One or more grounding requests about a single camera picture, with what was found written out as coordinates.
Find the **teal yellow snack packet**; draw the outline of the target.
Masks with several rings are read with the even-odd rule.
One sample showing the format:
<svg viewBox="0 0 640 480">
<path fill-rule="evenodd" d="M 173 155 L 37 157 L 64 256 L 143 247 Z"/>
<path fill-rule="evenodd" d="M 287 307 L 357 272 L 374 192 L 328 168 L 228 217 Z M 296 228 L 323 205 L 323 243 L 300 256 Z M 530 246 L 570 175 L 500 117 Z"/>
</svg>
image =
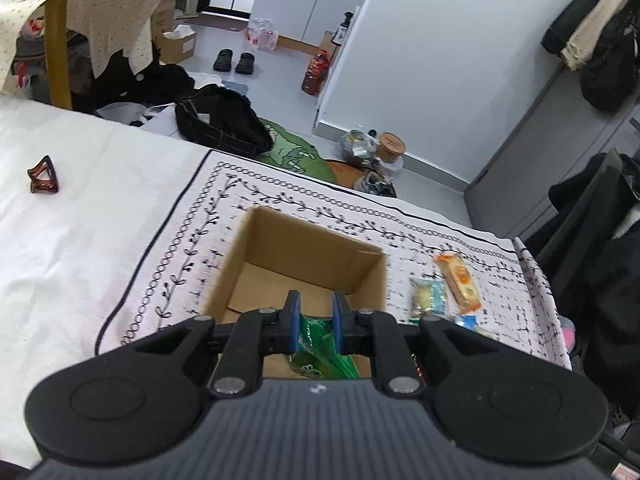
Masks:
<svg viewBox="0 0 640 480">
<path fill-rule="evenodd" d="M 420 280 L 410 278 L 411 309 L 410 318 L 418 320 L 425 315 L 444 315 L 446 313 L 447 294 L 441 280 Z"/>
</svg>

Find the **orange rice cracker packet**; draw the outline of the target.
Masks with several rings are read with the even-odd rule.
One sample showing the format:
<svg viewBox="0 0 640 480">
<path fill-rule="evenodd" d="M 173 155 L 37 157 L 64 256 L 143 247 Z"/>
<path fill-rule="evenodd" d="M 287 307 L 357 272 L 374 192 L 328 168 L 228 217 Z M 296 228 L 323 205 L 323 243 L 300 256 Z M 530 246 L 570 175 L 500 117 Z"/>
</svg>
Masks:
<svg viewBox="0 0 640 480">
<path fill-rule="evenodd" d="M 461 256 L 454 252 L 441 252 L 434 261 L 454 295 L 459 312 L 467 314 L 480 310 L 480 292 Z"/>
</svg>

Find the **blue green snack packet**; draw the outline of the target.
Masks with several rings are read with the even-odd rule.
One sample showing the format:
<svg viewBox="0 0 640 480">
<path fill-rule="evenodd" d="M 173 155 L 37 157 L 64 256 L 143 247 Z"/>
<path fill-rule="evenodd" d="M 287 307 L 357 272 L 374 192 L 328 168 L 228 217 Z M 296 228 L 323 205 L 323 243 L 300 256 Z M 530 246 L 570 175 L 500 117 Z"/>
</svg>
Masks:
<svg viewBox="0 0 640 480">
<path fill-rule="evenodd" d="M 472 330 L 472 332 L 477 330 L 476 316 L 472 314 L 456 314 L 454 316 L 454 324 L 467 330 Z"/>
</svg>

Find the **brown cardboard box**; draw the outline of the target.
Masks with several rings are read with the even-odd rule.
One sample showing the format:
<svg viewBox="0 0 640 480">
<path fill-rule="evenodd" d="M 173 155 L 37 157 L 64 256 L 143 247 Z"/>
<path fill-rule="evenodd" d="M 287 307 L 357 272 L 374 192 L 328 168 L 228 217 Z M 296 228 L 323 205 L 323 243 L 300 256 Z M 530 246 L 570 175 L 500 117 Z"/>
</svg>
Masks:
<svg viewBox="0 0 640 480">
<path fill-rule="evenodd" d="M 207 314 L 207 348 L 217 365 L 207 387 L 219 399 L 240 398 L 262 384 L 267 356 L 281 364 L 279 314 L 290 290 L 300 292 L 300 315 L 332 321 L 334 292 L 355 313 L 351 356 L 358 378 L 390 374 L 382 355 L 396 323 L 385 311 L 386 258 L 376 246 L 337 234 L 270 208 L 244 217 L 224 262 Z"/>
</svg>

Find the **green frog floor mat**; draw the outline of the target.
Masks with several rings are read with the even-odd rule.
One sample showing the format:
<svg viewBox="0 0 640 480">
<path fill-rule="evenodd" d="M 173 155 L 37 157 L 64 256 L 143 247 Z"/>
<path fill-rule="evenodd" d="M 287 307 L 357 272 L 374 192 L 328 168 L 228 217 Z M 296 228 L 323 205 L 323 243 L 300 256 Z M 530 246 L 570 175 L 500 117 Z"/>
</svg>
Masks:
<svg viewBox="0 0 640 480">
<path fill-rule="evenodd" d="M 337 182 L 333 169 L 312 144 L 276 122 L 265 118 L 260 121 L 269 132 L 273 147 L 269 152 L 257 156 L 257 160 L 301 176 L 329 183 Z"/>
</svg>

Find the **brown lidded paper tub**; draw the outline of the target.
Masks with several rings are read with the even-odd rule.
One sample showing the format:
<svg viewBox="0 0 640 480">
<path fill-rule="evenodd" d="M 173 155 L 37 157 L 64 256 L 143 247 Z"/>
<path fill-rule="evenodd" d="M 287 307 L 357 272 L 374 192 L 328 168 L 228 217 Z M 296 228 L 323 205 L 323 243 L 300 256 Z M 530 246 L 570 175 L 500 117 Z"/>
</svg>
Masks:
<svg viewBox="0 0 640 480">
<path fill-rule="evenodd" d="M 378 158 L 382 162 L 394 164 L 406 152 L 406 144 L 396 134 L 383 132 L 378 137 Z"/>
</svg>

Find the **black bag on floor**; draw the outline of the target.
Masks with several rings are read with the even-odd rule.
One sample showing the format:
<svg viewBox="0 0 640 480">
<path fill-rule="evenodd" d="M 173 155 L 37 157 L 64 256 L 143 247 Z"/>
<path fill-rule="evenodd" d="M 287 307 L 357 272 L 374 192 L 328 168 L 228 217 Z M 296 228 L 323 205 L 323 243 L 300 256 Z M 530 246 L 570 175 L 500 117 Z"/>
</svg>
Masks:
<svg viewBox="0 0 640 480">
<path fill-rule="evenodd" d="M 250 100 L 239 92 L 206 84 L 175 104 L 180 134 L 188 141 L 243 157 L 272 150 L 274 141 Z"/>
</svg>

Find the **white bed sheet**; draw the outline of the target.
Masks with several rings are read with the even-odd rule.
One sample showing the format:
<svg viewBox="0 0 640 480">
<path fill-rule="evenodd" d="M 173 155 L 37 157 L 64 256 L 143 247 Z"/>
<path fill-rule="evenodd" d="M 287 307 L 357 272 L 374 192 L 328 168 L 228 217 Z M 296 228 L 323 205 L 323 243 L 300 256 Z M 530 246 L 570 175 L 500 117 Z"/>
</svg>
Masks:
<svg viewBox="0 0 640 480">
<path fill-rule="evenodd" d="M 49 155 L 60 190 L 29 191 Z M 204 150 L 12 96 L 1 100 L 1 457 L 38 451 L 24 404 L 41 379 L 93 352 L 145 248 Z"/>
</svg>

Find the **black slipper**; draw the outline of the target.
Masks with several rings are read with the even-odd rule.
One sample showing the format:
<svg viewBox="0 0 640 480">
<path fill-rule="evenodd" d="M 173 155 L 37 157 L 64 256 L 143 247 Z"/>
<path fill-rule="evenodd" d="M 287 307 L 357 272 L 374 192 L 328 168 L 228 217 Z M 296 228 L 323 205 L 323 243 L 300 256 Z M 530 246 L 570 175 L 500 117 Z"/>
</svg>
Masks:
<svg viewBox="0 0 640 480">
<path fill-rule="evenodd" d="M 213 64 L 213 71 L 219 73 L 229 73 L 232 70 L 233 51 L 231 49 L 221 49 Z"/>
<path fill-rule="evenodd" d="M 255 57 L 250 52 L 243 52 L 238 64 L 235 66 L 235 73 L 245 76 L 254 74 Z"/>
</svg>

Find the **left black slipper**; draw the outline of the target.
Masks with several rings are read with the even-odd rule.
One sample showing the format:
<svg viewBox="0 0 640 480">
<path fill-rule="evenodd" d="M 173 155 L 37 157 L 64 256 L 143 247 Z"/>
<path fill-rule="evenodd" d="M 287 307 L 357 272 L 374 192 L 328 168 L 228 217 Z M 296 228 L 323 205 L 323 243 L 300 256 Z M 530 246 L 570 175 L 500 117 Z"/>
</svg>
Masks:
<svg viewBox="0 0 640 480">
<path fill-rule="evenodd" d="M 221 49 L 213 64 L 213 71 L 219 73 L 229 73 L 232 70 L 233 51 L 231 49 Z"/>
</svg>

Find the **brown hair claw clip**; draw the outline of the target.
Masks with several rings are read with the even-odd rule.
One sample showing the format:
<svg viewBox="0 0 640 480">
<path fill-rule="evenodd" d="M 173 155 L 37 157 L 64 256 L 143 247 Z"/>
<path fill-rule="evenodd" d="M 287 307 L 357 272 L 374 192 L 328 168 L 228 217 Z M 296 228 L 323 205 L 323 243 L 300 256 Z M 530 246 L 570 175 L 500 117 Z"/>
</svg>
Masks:
<svg viewBox="0 0 640 480">
<path fill-rule="evenodd" d="M 60 190 L 55 166 L 49 155 L 44 155 L 36 166 L 26 170 L 29 177 L 29 191 L 32 194 L 56 194 Z"/>
</svg>

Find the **open cardboard box on floor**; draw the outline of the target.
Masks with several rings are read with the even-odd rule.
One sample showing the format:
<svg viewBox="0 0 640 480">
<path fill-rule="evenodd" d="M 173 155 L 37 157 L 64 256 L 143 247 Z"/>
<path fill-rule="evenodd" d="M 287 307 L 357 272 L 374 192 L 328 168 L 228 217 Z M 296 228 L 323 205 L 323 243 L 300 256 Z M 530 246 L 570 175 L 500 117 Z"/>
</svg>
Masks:
<svg viewBox="0 0 640 480">
<path fill-rule="evenodd" d="M 163 63 L 178 64 L 194 55 L 196 31 L 191 25 L 180 24 L 170 32 L 160 32 L 154 42 Z"/>
</svg>

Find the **dotted cream tablecloth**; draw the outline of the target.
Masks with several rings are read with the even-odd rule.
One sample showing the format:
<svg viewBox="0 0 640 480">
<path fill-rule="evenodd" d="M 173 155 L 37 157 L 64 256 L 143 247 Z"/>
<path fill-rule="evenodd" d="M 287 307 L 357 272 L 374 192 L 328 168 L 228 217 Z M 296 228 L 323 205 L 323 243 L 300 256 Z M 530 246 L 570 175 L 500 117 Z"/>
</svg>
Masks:
<svg viewBox="0 0 640 480">
<path fill-rule="evenodd" d="M 1 91 L 17 94 L 10 81 L 16 42 L 32 14 L 52 0 L 1 0 Z M 153 61 L 151 16 L 160 0 L 65 0 L 66 27 L 89 40 L 93 73 L 101 75 L 120 51 L 134 73 Z"/>
</svg>

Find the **hanging dark clothes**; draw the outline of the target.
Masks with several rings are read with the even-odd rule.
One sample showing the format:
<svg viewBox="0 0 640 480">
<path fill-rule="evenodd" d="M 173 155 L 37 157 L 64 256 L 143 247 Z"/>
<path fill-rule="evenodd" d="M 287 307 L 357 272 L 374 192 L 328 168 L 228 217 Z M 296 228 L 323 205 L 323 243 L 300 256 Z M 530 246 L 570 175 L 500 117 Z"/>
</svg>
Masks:
<svg viewBox="0 0 640 480">
<path fill-rule="evenodd" d="M 615 114 L 639 85 L 639 0 L 572 0 L 541 47 L 579 74 L 588 104 Z"/>
</svg>

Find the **yellow leg round table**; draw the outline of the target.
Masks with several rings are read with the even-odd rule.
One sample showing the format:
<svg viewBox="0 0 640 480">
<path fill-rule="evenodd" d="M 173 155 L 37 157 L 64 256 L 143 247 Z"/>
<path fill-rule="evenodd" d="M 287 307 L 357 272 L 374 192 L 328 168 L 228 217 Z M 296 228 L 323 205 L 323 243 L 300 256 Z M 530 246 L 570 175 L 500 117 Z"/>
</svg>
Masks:
<svg viewBox="0 0 640 480">
<path fill-rule="evenodd" d="M 44 60 L 53 106 L 71 110 L 70 77 L 67 56 L 67 1 L 36 0 L 35 3 L 1 0 L 1 92 L 18 95 L 20 86 L 12 76 L 17 38 L 29 17 L 44 10 Z"/>
</svg>

